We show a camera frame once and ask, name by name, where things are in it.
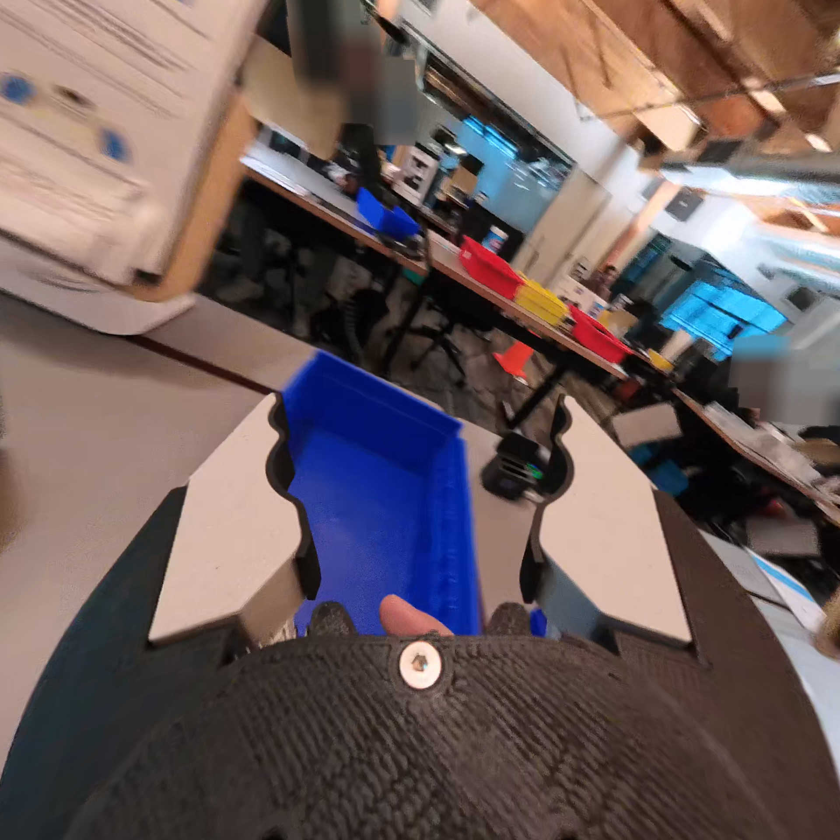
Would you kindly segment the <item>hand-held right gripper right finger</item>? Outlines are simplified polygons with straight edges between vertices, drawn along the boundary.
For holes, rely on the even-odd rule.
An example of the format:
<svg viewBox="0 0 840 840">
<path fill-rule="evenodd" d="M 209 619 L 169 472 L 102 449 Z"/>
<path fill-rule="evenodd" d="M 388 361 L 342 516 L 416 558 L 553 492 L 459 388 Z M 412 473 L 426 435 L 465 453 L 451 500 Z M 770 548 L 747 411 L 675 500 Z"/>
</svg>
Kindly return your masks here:
<svg viewBox="0 0 840 840">
<path fill-rule="evenodd" d="M 520 570 L 547 637 L 691 645 L 654 485 L 570 396 L 558 399 L 551 440 L 545 478 L 556 490 L 535 508 Z"/>
</svg>

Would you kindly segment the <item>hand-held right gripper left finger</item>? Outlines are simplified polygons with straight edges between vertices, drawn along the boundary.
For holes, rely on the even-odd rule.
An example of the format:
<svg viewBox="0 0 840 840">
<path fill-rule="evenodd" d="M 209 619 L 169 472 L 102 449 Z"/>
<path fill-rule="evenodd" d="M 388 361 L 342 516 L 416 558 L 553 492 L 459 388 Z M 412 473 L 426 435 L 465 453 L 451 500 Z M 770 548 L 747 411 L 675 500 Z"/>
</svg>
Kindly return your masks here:
<svg viewBox="0 0 840 840">
<path fill-rule="evenodd" d="M 321 584 L 295 479 L 282 394 L 266 396 L 192 475 L 150 643 L 222 626 L 259 648 L 296 636 L 294 619 Z"/>
</svg>

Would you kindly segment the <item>blue plastic bin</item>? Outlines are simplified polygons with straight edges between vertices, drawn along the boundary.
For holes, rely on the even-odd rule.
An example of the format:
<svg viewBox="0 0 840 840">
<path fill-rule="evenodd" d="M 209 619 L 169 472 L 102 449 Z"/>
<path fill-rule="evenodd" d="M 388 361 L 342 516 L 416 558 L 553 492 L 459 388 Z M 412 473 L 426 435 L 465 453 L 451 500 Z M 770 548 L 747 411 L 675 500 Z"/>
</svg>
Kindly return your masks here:
<svg viewBox="0 0 840 840">
<path fill-rule="evenodd" d="M 533 504 L 482 486 L 498 436 L 324 352 L 282 399 L 290 493 L 308 514 L 322 576 L 296 614 L 301 635 L 324 603 L 341 604 L 360 634 L 383 635 L 381 603 L 397 595 L 463 636 L 521 603 Z"/>
</svg>

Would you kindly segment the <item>person's left hand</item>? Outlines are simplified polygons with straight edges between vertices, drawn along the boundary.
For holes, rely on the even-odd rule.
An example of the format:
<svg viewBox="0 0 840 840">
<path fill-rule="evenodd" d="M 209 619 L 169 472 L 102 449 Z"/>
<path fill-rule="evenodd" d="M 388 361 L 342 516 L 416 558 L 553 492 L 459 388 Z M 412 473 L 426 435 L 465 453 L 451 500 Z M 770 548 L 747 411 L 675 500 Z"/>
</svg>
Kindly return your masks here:
<svg viewBox="0 0 840 840">
<path fill-rule="evenodd" d="M 387 595 L 379 607 L 379 617 L 386 634 L 420 637 L 427 634 L 452 636 L 452 631 L 434 616 L 415 608 L 397 595 Z"/>
</svg>

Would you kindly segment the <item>black electronic device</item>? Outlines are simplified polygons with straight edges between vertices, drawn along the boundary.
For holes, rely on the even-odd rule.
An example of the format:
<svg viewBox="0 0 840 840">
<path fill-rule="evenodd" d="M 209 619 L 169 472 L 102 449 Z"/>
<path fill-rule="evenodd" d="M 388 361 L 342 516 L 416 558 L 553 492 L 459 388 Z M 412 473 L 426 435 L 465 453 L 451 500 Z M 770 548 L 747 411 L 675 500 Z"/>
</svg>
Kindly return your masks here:
<svg viewBox="0 0 840 840">
<path fill-rule="evenodd" d="M 509 433 L 500 440 L 479 477 L 483 488 L 495 497 L 542 503 L 564 494 L 574 478 L 574 465 L 559 437 L 546 448 Z"/>
</svg>

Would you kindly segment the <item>cluttered wooden table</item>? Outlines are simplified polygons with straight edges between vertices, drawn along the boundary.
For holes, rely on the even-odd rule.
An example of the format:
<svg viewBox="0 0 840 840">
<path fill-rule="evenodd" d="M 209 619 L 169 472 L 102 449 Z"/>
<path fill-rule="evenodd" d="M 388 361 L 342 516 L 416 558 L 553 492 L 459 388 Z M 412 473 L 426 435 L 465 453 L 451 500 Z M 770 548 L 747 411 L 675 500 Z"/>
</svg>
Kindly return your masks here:
<svg viewBox="0 0 840 840">
<path fill-rule="evenodd" d="M 678 389 L 672 395 L 739 458 L 807 499 L 838 528 L 838 484 L 818 470 L 838 466 L 837 446 L 825 440 L 797 442 L 770 424 L 751 427 L 717 403 L 703 406 Z"/>
</svg>

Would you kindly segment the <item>orange traffic cone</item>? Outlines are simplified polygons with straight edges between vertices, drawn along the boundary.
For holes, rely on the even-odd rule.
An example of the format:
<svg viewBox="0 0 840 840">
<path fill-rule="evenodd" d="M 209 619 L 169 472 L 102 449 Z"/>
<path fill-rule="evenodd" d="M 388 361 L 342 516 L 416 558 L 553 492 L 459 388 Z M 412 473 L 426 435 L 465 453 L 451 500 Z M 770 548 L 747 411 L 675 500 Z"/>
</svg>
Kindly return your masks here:
<svg viewBox="0 0 840 840">
<path fill-rule="evenodd" d="M 494 351 L 492 358 L 500 368 L 513 380 L 523 385 L 528 385 L 526 365 L 530 362 L 534 349 L 522 342 L 514 342 L 509 348 L 502 351 Z"/>
</svg>

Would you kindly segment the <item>red storage bin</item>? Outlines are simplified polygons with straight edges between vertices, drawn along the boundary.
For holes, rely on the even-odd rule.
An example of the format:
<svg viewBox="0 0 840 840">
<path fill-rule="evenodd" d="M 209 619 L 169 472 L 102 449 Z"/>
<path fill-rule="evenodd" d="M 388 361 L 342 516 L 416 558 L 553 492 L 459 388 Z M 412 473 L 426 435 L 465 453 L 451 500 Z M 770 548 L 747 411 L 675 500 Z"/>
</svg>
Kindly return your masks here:
<svg viewBox="0 0 840 840">
<path fill-rule="evenodd" d="M 623 364 L 632 355 L 631 348 L 624 341 L 574 305 L 570 305 L 570 317 L 574 322 L 571 337 L 605 362 Z"/>
<path fill-rule="evenodd" d="M 460 243 L 458 259 L 474 281 L 502 298 L 515 300 L 523 278 L 496 253 L 465 236 Z"/>
</svg>

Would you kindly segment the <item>white box with blue print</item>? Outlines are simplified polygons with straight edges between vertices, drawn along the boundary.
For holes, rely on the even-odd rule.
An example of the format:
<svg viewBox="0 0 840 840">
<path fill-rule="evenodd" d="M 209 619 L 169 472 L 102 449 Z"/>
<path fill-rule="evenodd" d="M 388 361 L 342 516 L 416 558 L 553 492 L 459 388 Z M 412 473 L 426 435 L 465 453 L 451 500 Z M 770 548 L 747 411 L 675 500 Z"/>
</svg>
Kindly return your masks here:
<svg viewBox="0 0 840 840">
<path fill-rule="evenodd" d="M 552 280 L 549 289 L 559 299 L 595 320 L 609 307 L 606 299 L 595 294 L 571 275 L 558 276 Z"/>
</svg>

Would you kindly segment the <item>yellow storage bin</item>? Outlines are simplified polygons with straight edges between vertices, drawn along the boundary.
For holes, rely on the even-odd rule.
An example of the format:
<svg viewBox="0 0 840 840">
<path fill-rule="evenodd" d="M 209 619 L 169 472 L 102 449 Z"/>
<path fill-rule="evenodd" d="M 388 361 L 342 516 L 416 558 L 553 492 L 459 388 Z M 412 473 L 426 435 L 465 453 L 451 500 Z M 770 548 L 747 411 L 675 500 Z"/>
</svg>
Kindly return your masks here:
<svg viewBox="0 0 840 840">
<path fill-rule="evenodd" d="M 520 280 L 513 300 L 521 309 L 555 329 L 566 323 L 571 310 L 565 302 L 534 280 L 525 276 Z"/>
</svg>

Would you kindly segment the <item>black office chair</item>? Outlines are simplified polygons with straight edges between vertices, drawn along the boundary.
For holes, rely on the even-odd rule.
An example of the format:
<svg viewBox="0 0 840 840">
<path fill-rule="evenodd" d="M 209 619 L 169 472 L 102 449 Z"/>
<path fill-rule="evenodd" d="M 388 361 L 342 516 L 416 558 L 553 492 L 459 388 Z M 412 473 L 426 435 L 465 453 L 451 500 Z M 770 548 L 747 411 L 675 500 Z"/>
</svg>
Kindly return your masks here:
<svg viewBox="0 0 840 840">
<path fill-rule="evenodd" d="M 385 331 L 386 345 L 380 362 L 380 376 L 385 379 L 390 378 L 396 352 L 402 346 L 405 337 L 413 336 L 426 340 L 427 346 L 410 363 L 411 370 L 418 370 L 433 351 L 442 350 L 458 374 L 456 387 L 463 389 L 466 386 L 466 371 L 460 362 L 460 351 L 452 340 L 455 328 L 463 320 L 461 318 L 463 312 L 456 300 L 453 293 L 443 287 L 432 290 L 419 289 L 402 320 Z M 432 312 L 439 316 L 437 326 L 427 323 L 415 324 L 415 320 L 423 308 L 430 308 Z"/>
</svg>

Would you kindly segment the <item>wooden board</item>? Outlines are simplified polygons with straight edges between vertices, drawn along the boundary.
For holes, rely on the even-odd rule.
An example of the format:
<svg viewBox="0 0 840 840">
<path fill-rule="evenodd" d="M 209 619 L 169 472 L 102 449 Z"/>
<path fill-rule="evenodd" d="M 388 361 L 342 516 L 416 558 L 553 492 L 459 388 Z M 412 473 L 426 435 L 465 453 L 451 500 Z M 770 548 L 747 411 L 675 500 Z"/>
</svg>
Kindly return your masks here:
<svg viewBox="0 0 840 840">
<path fill-rule="evenodd" d="M 214 120 L 202 147 L 200 168 L 192 182 L 190 202 L 173 240 L 163 274 L 135 274 L 128 288 L 132 298 L 151 303 L 171 301 L 193 293 L 201 284 L 206 267 L 223 233 L 243 180 L 242 154 L 256 137 L 256 121 L 250 115 L 240 75 L 256 37 L 259 21 L 269 2 L 237 2 L 244 7 L 245 27 L 234 42 L 233 62 L 227 68 Z"/>
</svg>

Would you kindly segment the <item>blue storage bin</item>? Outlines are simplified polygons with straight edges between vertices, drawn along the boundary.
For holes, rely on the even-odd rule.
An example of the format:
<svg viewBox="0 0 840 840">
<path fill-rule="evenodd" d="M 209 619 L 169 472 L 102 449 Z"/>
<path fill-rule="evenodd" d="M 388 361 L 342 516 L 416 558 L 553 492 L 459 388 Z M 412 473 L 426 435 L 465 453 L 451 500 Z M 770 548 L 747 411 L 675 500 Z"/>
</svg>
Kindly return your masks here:
<svg viewBox="0 0 840 840">
<path fill-rule="evenodd" d="M 420 225 L 400 206 L 383 204 L 363 187 L 356 194 L 356 206 L 364 221 L 379 235 L 403 242 L 422 232 Z"/>
</svg>

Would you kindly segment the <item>printed instruction sheet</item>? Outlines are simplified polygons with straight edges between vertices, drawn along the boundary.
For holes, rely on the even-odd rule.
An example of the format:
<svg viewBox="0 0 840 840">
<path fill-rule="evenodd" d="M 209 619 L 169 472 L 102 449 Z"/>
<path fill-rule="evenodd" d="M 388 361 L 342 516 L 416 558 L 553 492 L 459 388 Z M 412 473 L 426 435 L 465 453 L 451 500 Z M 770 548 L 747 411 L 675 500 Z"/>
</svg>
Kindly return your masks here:
<svg viewBox="0 0 840 840">
<path fill-rule="evenodd" d="M 266 2 L 2 1 L 2 233 L 159 274 Z"/>
</svg>

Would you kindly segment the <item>silver ventilation duct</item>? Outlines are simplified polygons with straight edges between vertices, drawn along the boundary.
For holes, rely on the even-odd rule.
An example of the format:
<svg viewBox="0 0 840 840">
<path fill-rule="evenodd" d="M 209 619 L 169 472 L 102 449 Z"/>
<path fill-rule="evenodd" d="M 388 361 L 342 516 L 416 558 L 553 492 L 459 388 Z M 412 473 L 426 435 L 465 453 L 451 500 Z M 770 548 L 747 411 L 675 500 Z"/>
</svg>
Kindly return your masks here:
<svg viewBox="0 0 840 840">
<path fill-rule="evenodd" d="M 839 204 L 838 154 L 740 155 L 722 163 L 674 159 L 664 161 L 659 172 L 671 182 L 706 193 Z"/>
</svg>

